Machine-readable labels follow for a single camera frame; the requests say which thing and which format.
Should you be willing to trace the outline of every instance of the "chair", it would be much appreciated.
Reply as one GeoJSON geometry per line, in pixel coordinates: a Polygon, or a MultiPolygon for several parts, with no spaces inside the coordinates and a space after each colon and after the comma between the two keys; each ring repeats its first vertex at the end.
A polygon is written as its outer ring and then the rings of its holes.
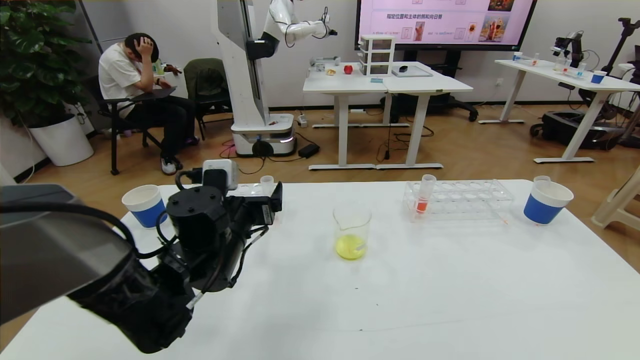
{"type": "MultiPolygon", "coordinates": [[[[92,76],[87,79],[84,83],[87,90],[91,93],[91,96],[98,103],[98,114],[108,117],[111,119],[111,175],[118,175],[120,171],[118,171],[117,167],[117,157],[118,157],[118,133],[124,130],[140,130],[142,132],[142,146],[149,147],[147,143],[147,139],[151,140],[156,146],[158,146],[162,150],[162,144],[149,133],[149,129],[155,126],[141,126],[141,124],[136,124],[130,121],[126,121],[122,117],[120,117],[119,113],[122,109],[118,109],[118,104],[121,102],[139,102],[139,101],[153,101],[154,99],[160,99],[162,97],[168,96],[173,90],[172,89],[160,89],[154,90],[154,93],[142,94],[140,96],[123,99],[108,99],[105,100],[102,97],[102,91],[100,90],[100,82],[98,76],[92,76]]],[[[172,160],[175,162],[178,170],[182,169],[182,164],[180,161],[173,157],[172,160]]]]}
{"type": "Polygon", "coordinates": [[[593,214],[591,221],[600,227],[607,227],[609,223],[619,221],[640,230],[640,218],[625,211],[629,202],[634,199],[640,201],[638,194],[640,194],[640,167],[620,189],[613,190],[593,214]]]}
{"type": "Polygon", "coordinates": [[[189,99],[196,103],[196,119],[202,140],[205,140],[206,123],[229,119],[204,121],[209,114],[232,112],[231,96],[227,87],[227,75],[222,60],[202,58],[189,61],[184,67],[184,82],[189,99]]]}

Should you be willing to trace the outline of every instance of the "potted plant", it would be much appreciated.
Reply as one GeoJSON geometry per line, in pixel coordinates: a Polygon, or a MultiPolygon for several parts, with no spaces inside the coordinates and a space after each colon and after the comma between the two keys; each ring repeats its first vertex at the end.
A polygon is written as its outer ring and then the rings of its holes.
{"type": "Polygon", "coordinates": [[[72,24],[61,16],[75,1],[0,1],[0,110],[16,126],[26,126],[57,166],[89,158],[93,149],[65,103],[85,102],[83,60],[72,47],[90,43],[68,36],[72,24]]]}

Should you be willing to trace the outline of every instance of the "black hair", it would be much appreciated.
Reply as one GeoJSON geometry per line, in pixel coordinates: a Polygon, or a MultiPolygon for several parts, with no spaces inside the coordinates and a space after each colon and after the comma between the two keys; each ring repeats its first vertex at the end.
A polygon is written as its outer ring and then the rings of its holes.
{"type": "Polygon", "coordinates": [[[124,39],[124,46],[126,46],[129,50],[131,50],[133,54],[140,59],[142,58],[142,56],[136,49],[136,43],[134,41],[137,41],[138,44],[140,44],[140,41],[141,41],[140,39],[142,38],[148,38],[149,40],[151,40],[151,42],[154,43],[154,50],[151,52],[151,62],[155,63],[158,60],[158,57],[160,56],[160,50],[158,50],[157,42],[148,34],[145,34],[145,33],[131,34],[126,39],[124,39]]]}

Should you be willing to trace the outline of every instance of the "white stool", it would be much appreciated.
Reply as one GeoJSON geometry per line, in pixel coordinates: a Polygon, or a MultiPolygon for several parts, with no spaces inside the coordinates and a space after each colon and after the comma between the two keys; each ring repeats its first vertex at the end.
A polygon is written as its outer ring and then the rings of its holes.
{"type": "Polygon", "coordinates": [[[620,189],[613,190],[593,214],[591,221],[600,227],[606,227],[613,221],[619,221],[640,230],[640,218],[625,211],[631,200],[640,201],[639,193],[640,167],[620,189]]]}

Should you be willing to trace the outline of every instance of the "white t-shirt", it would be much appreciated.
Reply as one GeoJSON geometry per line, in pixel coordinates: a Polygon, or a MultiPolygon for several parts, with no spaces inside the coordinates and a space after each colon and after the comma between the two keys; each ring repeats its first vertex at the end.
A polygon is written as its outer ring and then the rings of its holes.
{"type": "MultiPolygon", "coordinates": [[[[144,94],[144,91],[133,85],[140,81],[140,71],[124,53],[121,43],[109,46],[100,56],[98,79],[105,99],[123,99],[144,94]]],[[[130,102],[121,102],[118,109],[128,104],[130,102]]],[[[126,117],[132,109],[133,106],[130,106],[122,110],[120,117],[126,117]]]]}

